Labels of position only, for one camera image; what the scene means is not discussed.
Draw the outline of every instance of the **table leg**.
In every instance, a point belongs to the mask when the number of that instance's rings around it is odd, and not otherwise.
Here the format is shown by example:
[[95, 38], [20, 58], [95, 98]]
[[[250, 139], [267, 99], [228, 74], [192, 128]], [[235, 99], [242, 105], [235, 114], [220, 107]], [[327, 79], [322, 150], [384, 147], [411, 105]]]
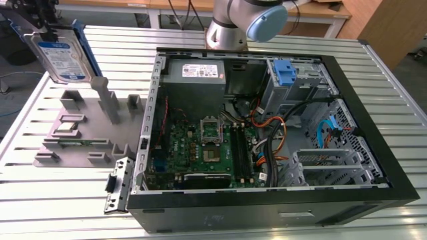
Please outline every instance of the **table leg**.
[[152, 29], [160, 29], [160, 11], [159, 9], [147, 9], [150, 24]]
[[344, 25], [346, 18], [335, 18], [331, 26], [328, 26], [327, 32], [324, 34], [324, 38], [334, 39], [336, 38], [342, 27]]

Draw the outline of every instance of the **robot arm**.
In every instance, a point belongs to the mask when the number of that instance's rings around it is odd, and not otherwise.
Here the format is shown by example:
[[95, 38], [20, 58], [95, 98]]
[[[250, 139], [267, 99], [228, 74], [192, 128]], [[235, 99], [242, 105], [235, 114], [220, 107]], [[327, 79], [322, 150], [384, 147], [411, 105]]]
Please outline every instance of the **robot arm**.
[[59, 0], [0, 0], [0, 14], [24, 30], [40, 33], [47, 42], [56, 42], [51, 26], [56, 25], [55, 5]]
[[247, 38], [267, 42], [283, 29], [288, 11], [283, 0], [215, 0], [206, 33], [210, 49], [243, 50]]

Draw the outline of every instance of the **white label sticker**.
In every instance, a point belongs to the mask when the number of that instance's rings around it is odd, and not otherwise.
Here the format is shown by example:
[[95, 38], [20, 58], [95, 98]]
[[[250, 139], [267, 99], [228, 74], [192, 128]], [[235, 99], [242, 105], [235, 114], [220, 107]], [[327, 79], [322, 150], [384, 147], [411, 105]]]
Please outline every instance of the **white label sticker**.
[[146, 4], [138, 4], [138, 3], [128, 3], [127, 5], [128, 5], [130, 7], [143, 7], [143, 8], [147, 7]]
[[87, 76], [79, 63], [79, 56], [74, 53], [71, 46], [62, 42], [39, 42], [38, 44], [55, 72], [64, 78], [64, 81], [84, 80]]
[[216, 65], [186, 64], [182, 66], [182, 76], [190, 78], [218, 78]]
[[256, 111], [263, 114], [264, 113], [264, 109], [262, 109], [259, 106], [256, 107]]
[[347, 19], [347, 18], [348, 18], [348, 16], [334, 15], [334, 18], [336, 18], [336, 19]]
[[267, 181], [267, 174], [260, 172], [259, 173], [259, 179], [263, 180], [263, 181]]

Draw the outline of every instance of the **black cable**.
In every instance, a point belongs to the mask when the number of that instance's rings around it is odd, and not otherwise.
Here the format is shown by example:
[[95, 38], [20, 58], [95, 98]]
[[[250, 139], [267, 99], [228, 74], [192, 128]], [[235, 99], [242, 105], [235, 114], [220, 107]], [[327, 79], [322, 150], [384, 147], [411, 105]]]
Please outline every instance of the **black cable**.
[[184, 27], [186, 27], [186, 23], [187, 23], [187, 20], [188, 20], [188, 16], [190, 16], [190, 7], [191, 7], [191, 4], [190, 4], [191, 1], [188, 1], [188, 6], [187, 6], [187, 15], [186, 15], [186, 20], [184, 20], [184, 23], [182, 25], [182, 30], [184, 30]]
[[[268, 153], [267, 151], [267, 147], [266, 147], [266, 144], [264, 144], [264, 156], [266, 156], [266, 153]], [[270, 188], [272, 187], [272, 173], [274, 173], [274, 166], [272, 166], [272, 163], [271, 161], [267, 160], [267, 156], [266, 156], [266, 164], [267, 164], [267, 180], [266, 180], [266, 187]]]
[[179, 16], [176, 15], [175, 8], [172, 6], [172, 2], [171, 2], [171, 0], [167, 0], [167, 1], [168, 1], [168, 5], [171, 6], [171, 9], [172, 9], [172, 12], [174, 12], [174, 16], [175, 16], [175, 21], [176, 21], [176, 23], [179, 25], [179, 28], [180, 28], [180, 30], [184, 30], [183, 25], [182, 25], [182, 21], [179, 19]]
[[202, 20], [200, 20], [200, 17], [199, 17], [198, 11], [196, 11], [196, 9], [195, 9], [195, 6], [194, 6], [194, 3], [192, 3], [192, 0], [188, 0], [188, 3], [190, 3], [190, 5], [191, 5], [191, 8], [192, 8], [194, 14], [195, 14], [195, 16], [196, 16], [196, 18], [198, 18], [198, 20], [199, 20], [199, 24], [200, 24], [200, 27], [202, 27], [202, 31], [204, 31], [204, 30], [206, 30], [206, 27], [203, 26], [203, 23], [202, 23]]
[[295, 29], [299, 27], [299, 24], [300, 24], [300, 16], [302, 16], [300, 7], [299, 7], [299, 5], [295, 3], [294, 0], [292, 0], [292, 3], [294, 3], [294, 5], [295, 5], [295, 7], [296, 7], [296, 19], [295, 19], [295, 22], [294, 22], [294, 24], [292, 24], [292, 29], [291, 29], [291, 31], [290, 31], [287, 34], [284, 34], [284, 35], [290, 35], [290, 34], [295, 31]]
[[[288, 118], [298, 112], [298, 110], [304, 107], [306, 105], [308, 104], [312, 104], [312, 103], [331, 103], [334, 102], [338, 98], [340, 98], [339, 96], [332, 96], [332, 97], [323, 97], [323, 98], [312, 98], [310, 100], [306, 100], [306, 101], [302, 101], [299, 102], [298, 104], [295, 104], [291, 109], [286, 112], [286, 114], [283, 115], [283, 121], [287, 122]], [[267, 163], [271, 162], [272, 165], [274, 164], [274, 161], [275, 161], [275, 157], [274, 157], [274, 148], [272, 148], [272, 144], [274, 144], [274, 136], [279, 130], [279, 128], [282, 127], [282, 123], [279, 122], [274, 129], [272, 129], [272, 132], [270, 133], [268, 135], [268, 140], [267, 140], [267, 143], [266, 143], [266, 146], [264, 146], [264, 156], [266, 156], [266, 161]], [[272, 177], [272, 180], [271, 180], [271, 186], [272, 187], [276, 187], [278, 186], [278, 163], [275, 166], [272, 166], [272, 169], [271, 169], [271, 177]]]

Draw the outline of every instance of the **metal work table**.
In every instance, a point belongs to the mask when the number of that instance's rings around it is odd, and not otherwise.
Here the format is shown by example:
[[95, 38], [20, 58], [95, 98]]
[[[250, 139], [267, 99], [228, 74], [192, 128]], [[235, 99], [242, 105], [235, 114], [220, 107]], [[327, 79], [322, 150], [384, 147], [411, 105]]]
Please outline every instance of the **metal work table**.
[[[203, 48], [199, 31], [88, 26], [87, 39], [118, 98], [147, 97], [156, 47]], [[248, 42], [251, 51], [334, 55], [420, 200], [343, 226], [198, 232], [166, 239], [422, 239], [427, 236], [427, 118], [371, 50], [356, 40], [279, 36]], [[0, 144], [0, 239], [150, 237], [130, 214], [103, 215], [111, 169], [36, 168], [35, 154], [59, 110], [64, 89], [96, 96], [88, 84], [55, 84], [46, 74]]]

